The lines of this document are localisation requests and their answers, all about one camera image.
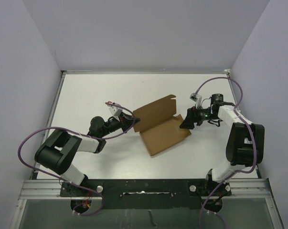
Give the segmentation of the brown cardboard box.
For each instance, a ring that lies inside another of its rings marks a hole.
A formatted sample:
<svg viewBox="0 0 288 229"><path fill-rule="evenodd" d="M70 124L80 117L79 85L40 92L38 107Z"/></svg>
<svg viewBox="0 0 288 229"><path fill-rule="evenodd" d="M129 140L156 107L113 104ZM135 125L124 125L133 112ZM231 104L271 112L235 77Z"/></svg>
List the brown cardboard box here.
<svg viewBox="0 0 288 229"><path fill-rule="evenodd" d="M133 111L140 119L133 126L138 132L150 156L180 143L191 135L190 130L181 129L183 117L177 115L176 96L167 95Z"/></svg>

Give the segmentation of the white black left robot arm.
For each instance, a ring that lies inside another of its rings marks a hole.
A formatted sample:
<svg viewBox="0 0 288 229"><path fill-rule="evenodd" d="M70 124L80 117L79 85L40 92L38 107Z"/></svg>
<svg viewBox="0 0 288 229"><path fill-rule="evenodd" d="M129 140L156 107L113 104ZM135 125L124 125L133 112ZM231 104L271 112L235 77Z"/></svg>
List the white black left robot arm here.
<svg viewBox="0 0 288 229"><path fill-rule="evenodd" d="M88 190L85 182L87 176L72 164L76 153L100 153L106 145L103 137L119 129L127 131L139 121L139 118L133 118L124 112L107 121L96 116L91 120L88 137L71 135L65 130L56 129L37 150L34 160L65 181L71 182L71 191L77 196L83 196Z"/></svg>

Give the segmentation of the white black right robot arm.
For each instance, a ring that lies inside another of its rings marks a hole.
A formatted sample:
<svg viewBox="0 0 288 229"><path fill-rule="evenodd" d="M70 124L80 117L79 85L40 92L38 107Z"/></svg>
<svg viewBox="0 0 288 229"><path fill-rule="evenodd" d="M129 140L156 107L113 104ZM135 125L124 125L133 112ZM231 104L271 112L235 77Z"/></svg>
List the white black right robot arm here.
<svg viewBox="0 0 288 229"><path fill-rule="evenodd" d="M180 124L181 129L192 130L204 121L217 127L223 122L230 128L225 148L226 159L209 170L203 183L204 191L214 195L220 190L221 182L228 182L236 173L251 173L262 162L265 128L245 118L234 103L224 100L222 94L212 94L207 108L202 107L200 95L192 93L190 99L195 102L195 106L187 109L187 115Z"/></svg>

